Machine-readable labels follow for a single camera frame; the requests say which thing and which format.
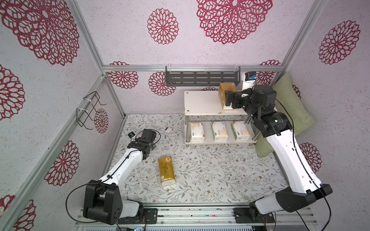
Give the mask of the white tissue pack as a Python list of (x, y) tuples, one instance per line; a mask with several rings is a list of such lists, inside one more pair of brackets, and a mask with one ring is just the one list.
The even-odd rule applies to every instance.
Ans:
[(233, 121), (231, 123), (234, 138), (237, 141), (247, 141), (250, 138), (247, 126), (243, 121)]
[(190, 123), (190, 141), (191, 142), (204, 142), (205, 134), (204, 127), (201, 122)]
[(215, 141), (227, 141), (228, 133), (226, 130), (225, 123), (223, 121), (212, 122), (212, 131)]

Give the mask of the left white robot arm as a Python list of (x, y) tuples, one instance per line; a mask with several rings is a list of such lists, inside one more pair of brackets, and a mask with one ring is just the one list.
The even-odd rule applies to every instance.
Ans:
[(85, 188), (83, 217), (109, 225), (121, 219), (133, 223), (144, 220), (141, 202), (123, 200), (120, 191), (131, 172), (156, 147), (156, 130), (144, 129), (140, 137), (135, 137), (125, 150), (123, 157), (99, 180), (91, 180)]

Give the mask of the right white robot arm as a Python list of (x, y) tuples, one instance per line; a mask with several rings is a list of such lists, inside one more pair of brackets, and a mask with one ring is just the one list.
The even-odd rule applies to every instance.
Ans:
[(289, 186), (250, 203), (249, 215), (258, 219), (277, 211), (295, 212), (326, 198), (332, 188), (323, 184), (305, 159), (294, 134), (292, 120), (275, 110), (277, 92), (268, 85), (243, 91), (225, 91), (225, 104), (243, 109), (273, 147)]

